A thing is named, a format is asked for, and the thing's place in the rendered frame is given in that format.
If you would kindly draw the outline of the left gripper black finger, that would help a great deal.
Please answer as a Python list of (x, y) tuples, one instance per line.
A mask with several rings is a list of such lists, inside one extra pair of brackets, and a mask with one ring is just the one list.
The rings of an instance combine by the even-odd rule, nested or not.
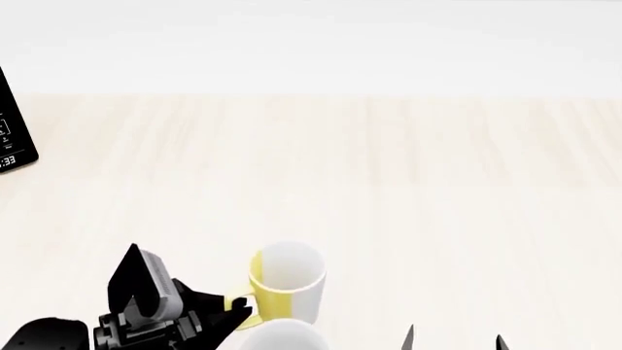
[(251, 314), (251, 307), (235, 308), (205, 316), (190, 311), (186, 317), (181, 317), (175, 322), (178, 336), (171, 343), (171, 349), (217, 350)]
[(183, 314), (188, 314), (190, 311), (194, 311), (196, 314), (221, 314), (233, 310), (247, 311), (246, 302), (237, 302), (236, 306), (226, 309), (224, 296), (194, 291), (176, 278), (173, 278), (172, 282), (181, 297)]

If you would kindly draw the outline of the yellow and white mug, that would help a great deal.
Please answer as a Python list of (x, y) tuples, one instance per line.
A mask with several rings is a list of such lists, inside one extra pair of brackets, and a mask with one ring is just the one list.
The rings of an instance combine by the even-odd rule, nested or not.
[(327, 279), (325, 259), (313, 247), (300, 241), (279, 241), (258, 250), (251, 258), (248, 282), (225, 294), (230, 310), (240, 298), (252, 297), (257, 308), (239, 331), (271, 320), (317, 321)]

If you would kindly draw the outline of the black appliance with clock display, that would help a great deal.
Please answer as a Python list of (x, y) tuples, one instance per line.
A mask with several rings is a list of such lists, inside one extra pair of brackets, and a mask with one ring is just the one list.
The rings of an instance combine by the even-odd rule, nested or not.
[(38, 151), (0, 68), (0, 174), (37, 162)]

